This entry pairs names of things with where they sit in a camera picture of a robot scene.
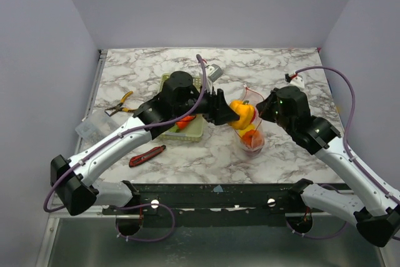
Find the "marble table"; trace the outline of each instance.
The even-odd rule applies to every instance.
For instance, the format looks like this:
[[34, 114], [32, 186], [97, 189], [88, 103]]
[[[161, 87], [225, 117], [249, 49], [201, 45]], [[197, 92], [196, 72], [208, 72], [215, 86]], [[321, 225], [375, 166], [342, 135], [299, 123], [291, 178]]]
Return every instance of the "marble table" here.
[[[129, 90], [126, 101], [132, 108], [152, 98], [164, 73], [183, 70], [196, 76], [201, 69], [199, 53], [209, 64], [219, 65], [224, 74], [214, 83], [222, 88], [227, 102], [240, 97], [243, 84], [267, 96], [283, 87], [284, 74], [306, 66], [320, 65], [316, 49], [112, 49], [108, 51], [94, 109], [115, 105]], [[342, 130], [336, 107], [323, 71], [302, 74], [313, 114], [323, 116]], [[129, 115], [117, 113], [122, 124]], [[143, 145], [102, 174], [100, 180], [133, 183], [295, 183], [308, 178], [317, 183], [341, 179], [324, 163], [295, 145], [276, 124], [263, 122], [266, 144], [261, 154], [249, 159], [233, 147], [229, 126], [207, 124], [198, 143], [159, 140]], [[129, 168], [132, 156], [165, 144], [167, 150], [136, 168]]]

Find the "gray wall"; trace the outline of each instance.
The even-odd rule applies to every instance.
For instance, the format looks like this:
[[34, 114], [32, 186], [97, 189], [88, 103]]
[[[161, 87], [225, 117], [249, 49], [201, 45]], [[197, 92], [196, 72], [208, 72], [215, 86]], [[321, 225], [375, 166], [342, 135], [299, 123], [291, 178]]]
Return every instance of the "gray wall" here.
[[316, 47], [348, 0], [73, 0], [99, 48]]
[[0, 8], [0, 266], [33, 266], [50, 160], [73, 151], [98, 52], [71, 0]]
[[[352, 147], [397, 189], [400, 189], [399, 21], [399, 0], [349, 0], [321, 52], [323, 64], [345, 72], [356, 92], [356, 114], [349, 140]], [[335, 75], [327, 75], [341, 117], [347, 121], [350, 95], [346, 84]], [[396, 262], [394, 259], [400, 243], [391, 244], [396, 247], [391, 266], [400, 266], [400, 254]]]

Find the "table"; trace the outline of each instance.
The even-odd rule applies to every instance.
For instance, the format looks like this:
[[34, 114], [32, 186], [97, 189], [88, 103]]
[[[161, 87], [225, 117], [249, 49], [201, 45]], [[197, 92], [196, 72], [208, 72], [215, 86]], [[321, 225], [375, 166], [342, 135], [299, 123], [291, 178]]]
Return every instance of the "table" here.
[[[138, 107], [159, 89], [164, 73], [183, 70], [199, 75], [199, 53], [209, 64], [219, 65], [224, 74], [214, 83], [222, 88], [227, 102], [240, 97], [243, 84], [264, 96], [286, 85], [284, 74], [306, 66], [321, 65], [316, 49], [111, 49], [108, 51], [94, 109], [114, 106], [129, 90], [134, 94], [126, 106]], [[302, 74], [311, 112], [329, 120], [342, 131], [325, 73], [312, 70]], [[130, 117], [113, 116], [118, 124]], [[198, 143], [156, 139], [104, 172], [100, 180], [133, 183], [295, 183], [307, 178], [317, 183], [341, 179], [324, 163], [291, 141], [276, 124], [263, 122], [266, 144], [261, 154], [249, 159], [233, 147], [233, 129], [208, 124]], [[136, 168], [129, 168], [132, 156], [165, 144], [167, 150]]]

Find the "bolt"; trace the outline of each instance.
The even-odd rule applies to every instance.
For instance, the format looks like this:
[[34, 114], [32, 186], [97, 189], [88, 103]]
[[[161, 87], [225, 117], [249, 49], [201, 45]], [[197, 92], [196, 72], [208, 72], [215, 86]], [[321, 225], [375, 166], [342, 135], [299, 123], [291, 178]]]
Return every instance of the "bolt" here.
[[268, 201], [267, 201], [267, 204], [268, 204], [268, 206], [269, 206], [270, 208], [272, 208], [273, 206], [275, 206], [276, 201], [275, 201], [275, 199], [273, 199], [273, 198], [269, 198]]

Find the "purple cable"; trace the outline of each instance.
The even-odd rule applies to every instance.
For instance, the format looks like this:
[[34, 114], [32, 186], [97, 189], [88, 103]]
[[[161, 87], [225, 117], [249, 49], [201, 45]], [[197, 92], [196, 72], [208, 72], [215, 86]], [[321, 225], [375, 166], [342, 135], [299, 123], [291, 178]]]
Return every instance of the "purple cable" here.
[[162, 236], [160, 238], [156, 238], [156, 239], [141, 239], [141, 238], [134, 238], [132, 236], [124, 236], [123, 234], [121, 234], [119, 232], [118, 226], [116, 226], [116, 229], [117, 229], [117, 232], [118, 232], [119, 236], [121, 236], [123, 238], [126, 238], [128, 240], [138, 241], [138, 242], [158, 242], [158, 241], [162, 241], [162, 240], [168, 238], [169, 236], [171, 236], [171, 234], [174, 232], [174, 229], [175, 229], [175, 215], [174, 215], [174, 212], [170, 208], [168, 208], [165, 204], [161, 204], [161, 203], [158, 203], [158, 204], [145, 203], [145, 204], [140, 204], [138, 206], [129, 206], [127, 208], [117, 208], [117, 209], [121, 209], [121, 210], [139, 209], [139, 208], [144, 208], [146, 206], [162, 206], [163, 208], [167, 209], [168, 213], [172, 217], [172, 225], [171, 225], [171, 229], [168, 231], [168, 233], [166, 233], [164, 236]]
[[[147, 125], [143, 125], [143, 126], [138, 126], [136, 128], [131, 128], [131, 129], [127, 129], [126, 131], [123, 131], [121, 134], [122, 136], [125, 136], [126, 134], [130, 134], [133, 133], [134, 131], [139, 131], [140, 129], [149, 129], [149, 128], [156, 128], [158, 126], [164, 126], [164, 125], [169, 125], [169, 124], [174, 124], [176, 122], [178, 122], [179, 120], [181, 120], [182, 118], [185, 118], [186, 116], [192, 114], [194, 112], [194, 110], [200, 105], [200, 101], [204, 96], [204, 93], [206, 91], [206, 82], [207, 82], [207, 74], [206, 74], [206, 65], [204, 65], [204, 61], [202, 59], [202, 57], [200, 56], [200, 54], [196, 55], [196, 58], [198, 60], [198, 62], [200, 63], [201, 69], [202, 69], [202, 87], [200, 90], [200, 95], [199, 98], [197, 99], [196, 103], [194, 104], [194, 106], [187, 111], [187, 113], [183, 114], [180, 117], [177, 117], [173, 120], [169, 120], [169, 121], [165, 121], [165, 122], [161, 122], [161, 123], [153, 123], [153, 124], [147, 124]], [[85, 156], [81, 161], [84, 163], [86, 162], [91, 156], [93, 156], [94, 154], [98, 153], [100, 150], [102, 150], [104, 147], [106, 147], [107, 145], [111, 144], [112, 142], [114, 142], [115, 140], [120, 139], [119, 136], [114, 136], [112, 137], [110, 140], [104, 142], [102, 145], [100, 145], [99, 147], [97, 147], [95, 150], [93, 150], [91, 153], [89, 153], [87, 156]], [[56, 188], [60, 185], [60, 183], [62, 183], [62, 181], [64, 181], [64, 179], [70, 174], [72, 173], [76, 168], [78, 168], [80, 166], [79, 163], [75, 164], [74, 166], [72, 166], [67, 172], [65, 172], [62, 176], [60, 176], [60, 178], [53, 184], [53, 186], [50, 189], [50, 192], [47, 194], [46, 199], [44, 200], [44, 204], [43, 204], [43, 210], [47, 213], [53, 213], [56, 212], [60, 209], [65, 208], [65, 206], [59, 206], [57, 208], [54, 209], [49, 209], [48, 208], [48, 204], [50, 201], [51, 196], [53, 195], [53, 193], [56, 191]]]
[[[338, 192], [340, 194], [339, 190], [336, 189], [334, 186], [331, 186], [330, 184], [320, 184], [320, 186], [322, 188], [323, 187], [331, 188], [332, 190], [335, 190], [336, 192]], [[343, 226], [336, 233], [330, 234], [328, 236], [315, 237], [315, 236], [309, 236], [308, 234], [302, 234], [302, 233], [299, 233], [299, 232], [295, 231], [291, 227], [291, 225], [288, 223], [288, 221], [286, 220], [286, 226], [292, 231], [292, 233], [294, 233], [294, 234], [296, 234], [296, 235], [298, 235], [300, 237], [307, 238], [307, 239], [312, 239], [312, 240], [326, 240], [326, 239], [335, 238], [335, 237], [339, 236], [341, 233], [343, 233], [343, 231], [347, 228], [348, 225], [349, 225], [349, 223], [344, 222]]]
[[[344, 135], [343, 135], [343, 146], [344, 149], [347, 152], [347, 155], [352, 158], [353, 154], [351, 153], [351, 150], [349, 149], [349, 142], [348, 142], [348, 135], [349, 135], [349, 130], [350, 130], [350, 126], [351, 126], [351, 121], [353, 120], [353, 116], [354, 116], [354, 111], [356, 109], [356, 95], [354, 93], [354, 89], [353, 86], [351, 85], [350, 81], [348, 80], [348, 78], [339, 70], [336, 70], [334, 68], [330, 68], [330, 67], [324, 67], [324, 66], [313, 66], [313, 67], [306, 67], [306, 68], [302, 68], [296, 71], [296, 74], [299, 74], [300, 72], [303, 71], [307, 71], [307, 70], [312, 70], [312, 69], [325, 69], [325, 70], [330, 70], [333, 71], [335, 73], [337, 73], [338, 75], [340, 75], [344, 81], [346, 82], [346, 84], [349, 86], [350, 89], [350, 93], [351, 93], [351, 110], [350, 110], [350, 115], [349, 115], [349, 119], [347, 121], [347, 125], [346, 128], [344, 129]], [[380, 182], [378, 180], [376, 180], [372, 175], [370, 175], [368, 173], [368, 171], [360, 164], [357, 162], [356, 159], [352, 160], [354, 162], [354, 164], [357, 166], [357, 168], [372, 182], [375, 184], [375, 186], [377, 186], [385, 195], [388, 196], [388, 198], [390, 198], [391, 200], [393, 200], [395, 203], [400, 204], [400, 200], [397, 199], [396, 197], [394, 197], [393, 195], [389, 194], [389, 191], [380, 184]]]

